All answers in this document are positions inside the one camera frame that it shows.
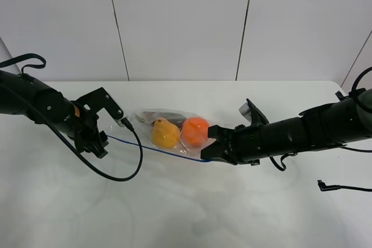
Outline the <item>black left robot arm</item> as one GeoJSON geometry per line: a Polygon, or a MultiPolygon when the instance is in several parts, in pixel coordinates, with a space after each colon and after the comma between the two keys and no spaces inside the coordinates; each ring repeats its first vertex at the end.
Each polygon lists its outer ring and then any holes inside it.
{"type": "Polygon", "coordinates": [[[98,116],[27,74],[1,71],[1,113],[24,115],[35,124],[48,120],[74,142],[79,153],[93,153],[100,159],[108,153],[108,138],[98,130],[98,116]]]}

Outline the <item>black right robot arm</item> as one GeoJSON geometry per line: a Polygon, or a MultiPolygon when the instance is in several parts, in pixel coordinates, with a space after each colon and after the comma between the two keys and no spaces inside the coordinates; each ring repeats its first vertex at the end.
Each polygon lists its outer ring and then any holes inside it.
{"type": "Polygon", "coordinates": [[[209,127],[208,137],[214,142],[201,150],[201,159],[258,165],[267,157],[340,148],[371,138],[371,90],[366,89],[275,123],[250,100],[240,112],[251,124],[234,129],[209,127]]]}

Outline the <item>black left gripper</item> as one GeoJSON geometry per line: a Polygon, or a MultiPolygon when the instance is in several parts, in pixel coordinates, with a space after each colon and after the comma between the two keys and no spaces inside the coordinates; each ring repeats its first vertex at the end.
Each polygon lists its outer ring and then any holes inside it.
{"type": "Polygon", "coordinates": [[[104,131],[98,131],[98,116],[75,101],[70,104],[69,113],[65,117],[65,123],[70,128],[65,134],[74,141],[79,152],[93,153],[102,159],[108,154],[104,148],[108,145],[108,136],[104,131]]]}

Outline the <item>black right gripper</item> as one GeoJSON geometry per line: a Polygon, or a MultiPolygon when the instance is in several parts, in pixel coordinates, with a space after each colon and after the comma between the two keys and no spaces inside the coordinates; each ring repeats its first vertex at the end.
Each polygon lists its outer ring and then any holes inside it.
{"type": "Polygon", "coordinates": [[[201,150],[201,159],[258,166],[266,155],[258,127],[239,125],[235,129],[213,125],[208,128],[208,138],[222,141],[213,142],[201,150]]]}

